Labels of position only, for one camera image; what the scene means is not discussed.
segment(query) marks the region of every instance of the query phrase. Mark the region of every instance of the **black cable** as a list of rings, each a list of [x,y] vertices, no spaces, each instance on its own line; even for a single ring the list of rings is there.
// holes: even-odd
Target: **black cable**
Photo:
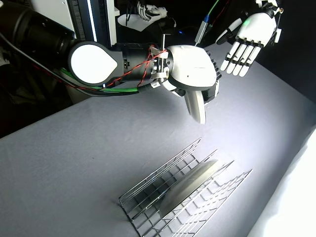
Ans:
[[[51,71],[50,69],[45,67],[43,64],[39,63],[37,60],[33,59],[32,57],[27,55],[25,52],[23,52],[22,50],[18,49],[9,40],[7,40],[6,37],[1,32],[0,32],[0,38],[2,38],[4,40],[4,42],[6,42],[6,44],[8,44],[12,49],[17,51],[18,53],[20,53],[21,55],[23,55],[24,57],[26,57],[27,59],[29,59],[30,61],[35,63],[36,65],[40,66],[44,70],[48,71],[54,77],[58,78],[59,80],[63,81],[64,83],[66,83],[68,85],[70,85],[71,87],[73,87],[74,89],[76,89],[77,91],[80,91],[81,93],[83,93],[85,95],[95,96],[95,97],[108,97],[108,96],[131,95],[131,94],[138,93],[138,92],[113,92],[113,93],[110,93],[110,92],[103,92],[103,91],[91,91],[91,92],[88,92],[88,91],[85,91],[83,89],[79,89],[79,88],[77,88],[78,86],[75,83],[73,83],[71,81],[68,81],[67,79],[61,77],[60,75],[58,75],[56,73],[54,73],[53,71]]]

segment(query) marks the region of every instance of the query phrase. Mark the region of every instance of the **metal wire rack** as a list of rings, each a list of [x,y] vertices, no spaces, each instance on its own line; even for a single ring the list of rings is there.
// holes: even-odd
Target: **metal wire rack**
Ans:
[[[166,192],[201,162],[213,159],[216,151],[203,160],[192,155],[201,138],[155,170],[119,198],[121,207],[140,237],[192,237],[236,190],[251,172],[244,172],[219,185],[218,177],[233,162],[223,165],[169,214],[160,217],[159,207]]]

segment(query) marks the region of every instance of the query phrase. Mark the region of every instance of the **tabletop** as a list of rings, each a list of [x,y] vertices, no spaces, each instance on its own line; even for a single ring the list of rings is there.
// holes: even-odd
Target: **tabletop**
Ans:
[[[220,63],[230,47],[208,49]],[[199,137],[196,156],[219,149],[253,172],[198,236],[246,236],[316,106],[255,62],[244,78],[223,73],[206,116],[157,88],[90,98],[0,139],[0,236],[136,237],[119,196]]]

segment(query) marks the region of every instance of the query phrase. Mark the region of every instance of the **white robotic hand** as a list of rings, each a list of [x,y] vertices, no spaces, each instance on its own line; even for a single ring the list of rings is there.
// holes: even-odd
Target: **white robotic hand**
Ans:
[[[283,9],[277,8],[273,4],[273,8],[269,8],[269,11],[255,13],[243,22],[236,35],[236,41],[221,66],[222,71],[226,70],[228,74],[233,73],[234,76],[245,76],[260,50],[267,45],[270,39],[273,38],[274,42],[278,42],[281,33],[275,20],[275,14],[278,12],[281,14]],[[217,41],[227,31],[232,32],[241,23],[241,19],[236,20],[228,30],[219,36]]]
[[[146,20],[150,21],[152,17],[159,16],[159,19],[167,16],[167,10],[164,7],[156,7],[154,5],[144,5],[140,1],[137,3],[138,15]]]

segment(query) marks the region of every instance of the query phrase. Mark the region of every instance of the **robotic arm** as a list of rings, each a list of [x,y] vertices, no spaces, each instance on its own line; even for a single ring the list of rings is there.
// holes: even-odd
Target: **robotic arm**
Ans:
[[[258,12],[235,20],[216,40],[217,44],[222,44],[236,35],[236,41],[221,66],[221,70],[226,70],[228,74],[245,76],[260,50],[269,42],[277,43],[279,40],[281,29],[278,23],[283,9],[278,7],[276,0],[256,0],[256,3]]]
[[[109,49],[75,39],[74,32],[29,8],[0,1],[0,40],[90,96],[129,95],[162,85],[177,96],[185,96],[189,113],[199,123],[205,123],[204,104],[218,93],[221,75],[210,55],[191,45],[166,49],[164,35],[160,49],[145,44],[116,44]],[[54,72],[60,68],[71,72],[76,83]],[[127,80],[138,81],[138,86],[113,88]]]

